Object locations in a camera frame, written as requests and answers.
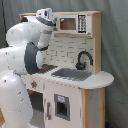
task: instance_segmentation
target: floor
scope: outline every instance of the floor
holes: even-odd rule
[[[0,126],[2,126],[3,124],[4,124],[4,118],[3,118],[2,113],[0,111]],[[38,128],[45,128],[43,113],[39,112],[37,110],[33,110],[33,118],[31,120],[30,124],[32,124]]]
[[[0,110],[0,126],[2,126],[3,124],[4,124],[4,118],[3,118],[2,112]]]

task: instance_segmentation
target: control panel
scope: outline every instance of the control panel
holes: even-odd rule
[[[78,15],[78,33],[86,33],[86,15]]]

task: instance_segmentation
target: oven window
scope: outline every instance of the oven window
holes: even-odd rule
[[[60,29],[61,30],[76,30],[75,18],[61,18]]]

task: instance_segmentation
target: white cabinet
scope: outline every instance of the white cabinet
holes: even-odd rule
[[[44,85],[45,128],[82,128],[81,90],[50,81]]]

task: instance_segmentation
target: wooden toy kitchen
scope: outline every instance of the wooden toy kitchen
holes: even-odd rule
[[[53,17],[56,31],[42,52],[44,67],[22,80],[27,89],[43,94],[45,128],[105,128],[105,87],[114,78],[101,71],[101,12]]]

